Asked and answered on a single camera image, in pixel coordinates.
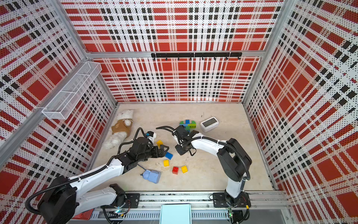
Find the white wire basket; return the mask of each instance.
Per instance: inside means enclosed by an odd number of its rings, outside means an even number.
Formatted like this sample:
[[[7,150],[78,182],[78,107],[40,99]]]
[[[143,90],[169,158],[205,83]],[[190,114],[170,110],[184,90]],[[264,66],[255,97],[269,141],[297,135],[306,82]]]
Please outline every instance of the white wire basket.
[[[98,62],[88,61],[84,63],[62,90],[42,110],[42,113],[50,119],[67,119],[101,71],[102,67]]]

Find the beige floor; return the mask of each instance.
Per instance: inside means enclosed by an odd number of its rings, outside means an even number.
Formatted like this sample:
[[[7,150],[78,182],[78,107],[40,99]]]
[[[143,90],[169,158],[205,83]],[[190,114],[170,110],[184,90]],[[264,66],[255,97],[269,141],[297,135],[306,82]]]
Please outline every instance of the beige floor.
[[[121,104],[118,112],[126,109],[134,109],[134,114],[131,135],[125,141],[130,141],[137,128],[142,127],[144,132],[156,132],[155,142],[162,140],[164,145],[170,147],[169,152],[174,156],[169,161],[169,167],[163,166],[163,160],[166,158],[150,158],[146,162],[139,163],[146,169],[161,172],[158,184],[144,180],[140,176],[143,169],[137,166],[129,172],[101,184],[95,188],[96,190],[114,183],[120,185],[125,191],[224,190],[228,177],[217,157],[203,150],[198,150],[194,156],[190,156],[189,153],[180,156],[175,150],[175,141],[172,135],[165,130],[155,130],[156,127],[164,125],[176,128],[181,120],[190,119],[198,124],[196,130],[203,133],[200,122],[212,116],[219,120],[219,126],[205,135],[220,140],[236,139],[252,159],[251,180],[246,182],[245,190],[272,190],[242,104]],[[129,147],[130,145],[124,146],[122,152]],[[94,167],[106,163],[112,155],[117,153],[117,150],[117,148],[109,151],[102,149]],[[187,173],[182,173],[180,169],[184,165],[188,168]],[[178,175],[172,174],[173,166],[179,167]]]

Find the yellow toy block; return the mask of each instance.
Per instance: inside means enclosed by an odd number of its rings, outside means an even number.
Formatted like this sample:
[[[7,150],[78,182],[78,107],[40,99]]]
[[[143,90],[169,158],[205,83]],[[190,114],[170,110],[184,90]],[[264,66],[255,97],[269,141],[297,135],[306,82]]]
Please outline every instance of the yellow toy block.
[[[164,166],[169,166],[169,160],[168,159],[164,160],[163,163],[164,163]]]
[[[163,145],[163,142],[161,140],[157,141],[158,148],[160,148],[160,145]]]
[[[187,166],[182,166],[182,172],[183,172],[183,173],[186,173],[187,171],[188,171]]]

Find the perforated wall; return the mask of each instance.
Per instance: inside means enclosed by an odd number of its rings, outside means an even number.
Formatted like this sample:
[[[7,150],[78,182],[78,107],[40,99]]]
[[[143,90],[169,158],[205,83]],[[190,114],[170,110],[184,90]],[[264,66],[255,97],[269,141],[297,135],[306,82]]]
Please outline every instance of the perforated wall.
[[[0,4],[0,145],[82,59],[48,0]]]
[[[358,222],[358,1],[297,1],[246,105],[301,223]]]
[[[95,80],[67,120],[40,122],[0,171],[0,223],[45,223],[25,199],[60,175],[83,173],[112,110]]]
[[[117,101],[241,101],[258,57],[102,58],[102,76]]]
[[[86,49],[262,50],[283,0],[61,0]]]

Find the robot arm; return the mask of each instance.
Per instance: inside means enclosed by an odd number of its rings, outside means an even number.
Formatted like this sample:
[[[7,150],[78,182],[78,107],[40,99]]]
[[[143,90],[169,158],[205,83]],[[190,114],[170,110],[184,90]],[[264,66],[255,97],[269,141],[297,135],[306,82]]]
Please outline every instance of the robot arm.
[[[172,133],[177,142],[175,148],[180,155],[189,151],[193,156],[190,149],[201,149],[219,158],[225,174],[229,177],[225,190],[225,199],[229,206],[236,207],[240,204],[242,197],[248,197],[243,192],[243,187],[245,181],[250,179],[248,169],[252,160],[238,141],[233,138],[229,141],[215,140],[195,130],[189,133],[182,125],[175,129],[170,126],[162,126],[156,129],[164,129]]]
[[[180,155],[190,152],[193,148],[202,149],[218,157],[225,174],[229,177],[225,190],[225,200],[228,206],[240,206],[241,199],[249,202],[247,193],[242,190],[245,181],[250,179],[248,169],[252,161],[235,139],[215,140],[197,131],[189,133],[181,125],[176,129],[169,126],[157,129],[165,129],[172,133],[178,143],[175,148]],[[136,138],[139,130],[142,131],[144,137]],[[47,189],[30,196],[25,202],[25,207],[32,213],[42,215],[48,224],[64,224],[73,216],[102,205],[122,207],[127,199],[124,190],[117,184],[99,191],[88,191],[115,176],[128,172],[140,161],[164,157],[169,147],[153,146],[155,137],[154,132],[144,133],[139,128],[134,139],[131,142],[122,143],[118,154],[112,156],[107,164],[71,178],[60,176],[54,179]],[[129,150],[120,153],[122,145],[131,143],[133,145]],[[229,153],[235,153],[235,156],[231,157]],[[44,195],[36,210],[31,206],[31,200],[42,194]]]
[[[142,131],[144,137],[136,138],[139,130]],[[25,207],[32,213],[42,215],[47,224],[64,224],[77,214],[95,207],[102,205],[123,206],[127,200],[125,191],[117,184],[98,191],[88,191],[113,177],[130,171],[140,161],[164,157],[169,147],[153,146],[155,137],[154,132],[144,133],[139,128],[130,142],[133,145],[129,150],[112,156],[105,165],[81,175],[70,178],[60,176],[54,179],[47,189],[30,196],[25,202]],[[31,206],[31,200],[41,194],[44,195],[38,204],[38,210],[36,210]]]

